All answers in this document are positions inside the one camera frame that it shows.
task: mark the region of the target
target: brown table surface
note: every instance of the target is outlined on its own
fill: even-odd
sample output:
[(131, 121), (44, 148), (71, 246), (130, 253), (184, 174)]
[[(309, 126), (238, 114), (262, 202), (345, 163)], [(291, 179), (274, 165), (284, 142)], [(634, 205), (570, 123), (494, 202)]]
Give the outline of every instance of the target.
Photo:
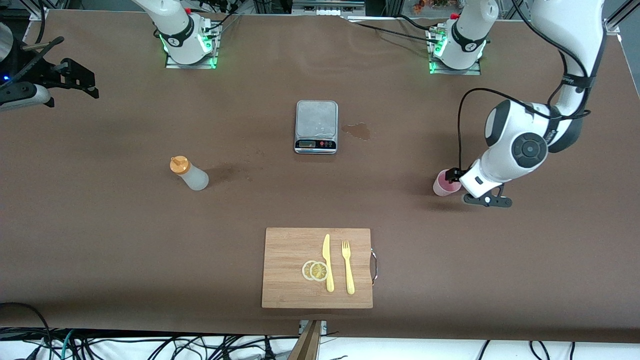
[[(464, 92), (545, 102), (558, 84), (557, 51), (523, 24), (496, 23), (482, 76), (430, 75), (424, 44), (337, 17), (242, 17), (216, 70), (165, 69), (153, 30), (144, 13), (49, 14), (45, 40), (66, 40), (47, 59), (94, 71), (100, 99), (57, 89), (54, 109), (1, 115), (0, 300), (53, 327), (291, 334), (317, 318), (342, 336), (640, 341), (640, 101), (615, 37), (580, 140), (508, 183), (511, 209), (485, 209), (431, 185), (456, 165)], [(371, 138), (296, 155), (301, 99), (336, 101)], [(501, 100), (469, 97), (464, 164)], [(170, 172), (178, 154), (208, 189)], [(371, 228), (374, 308), (262, 309), (267, 227)]]

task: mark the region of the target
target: cutting board handle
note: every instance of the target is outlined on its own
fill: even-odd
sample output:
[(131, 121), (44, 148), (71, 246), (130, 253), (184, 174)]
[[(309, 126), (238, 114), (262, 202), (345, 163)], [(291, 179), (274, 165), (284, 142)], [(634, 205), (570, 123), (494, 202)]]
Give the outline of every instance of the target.
[(371, 277), (371, 286), (374, 286), (376, 284), (376, 279), (378, 278), (378, 257), (373, 251), (373, 248), (371, 248), (371, 257), (373, 258), (373, 265), (376, 269), (376, 273), (373, 275), (373, 277)]

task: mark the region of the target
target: metal frame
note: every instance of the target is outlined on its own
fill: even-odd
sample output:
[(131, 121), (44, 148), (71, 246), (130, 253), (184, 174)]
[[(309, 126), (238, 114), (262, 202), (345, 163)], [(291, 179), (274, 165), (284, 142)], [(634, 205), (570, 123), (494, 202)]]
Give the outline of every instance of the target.
[(604, 24), (607, 31), (616, 31), (618, 25), (640, 6), (640, 0), (627, 0), (609, 16)]
[(272, 0), (253, 0), (255, 12), (261, 14), (273, 13), (273, 9), (271, 7), (272, 3)]
[[(40, 21), (40, 0), (20, 0), (27, 11), (31, 14), (29, 20)], [(48, 9), (66, 9), (69, 7), (71, 0), (42, 0), (45, 10)]]
[(366, 15), (364, 0), (293, 0), (292, 15), (337, 15), (340, 17)]

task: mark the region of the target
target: lemon slice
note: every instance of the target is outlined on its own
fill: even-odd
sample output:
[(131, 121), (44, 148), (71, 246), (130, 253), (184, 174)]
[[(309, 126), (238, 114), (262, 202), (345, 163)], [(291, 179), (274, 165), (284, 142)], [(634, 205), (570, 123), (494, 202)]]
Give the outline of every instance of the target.
[(309, 260), (304, 265), (302, 265), (302, 276), (304, 276), (305, 279), (311, 280), (311, 281), (314, 280), (314, 278), (311, 277), (311, 266), (313, 266), (313, 264), (315, 263), (316, 263), (315, 260)]
[(316, 262), (311, 265), (311, 278), (315, 281), (324, 281), (327, 276), (327, 267), (325, 263)]

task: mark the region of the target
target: cutting board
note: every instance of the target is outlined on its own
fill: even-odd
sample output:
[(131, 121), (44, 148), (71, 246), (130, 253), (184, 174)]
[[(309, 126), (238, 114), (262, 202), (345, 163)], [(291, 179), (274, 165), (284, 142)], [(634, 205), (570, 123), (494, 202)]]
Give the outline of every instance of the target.
[[(331, 238), (331, 268), (335, 290), (326, 283), (307, 280), (302, 266), (309, 260), (324, 261), (324, 236)], [(347, 294), (342, 241), (351, 248), (351, 271), (355, 293)], [(370, 309), (371, 230), (269, 227), (264, 240), (262, 307), (286, 309)]]

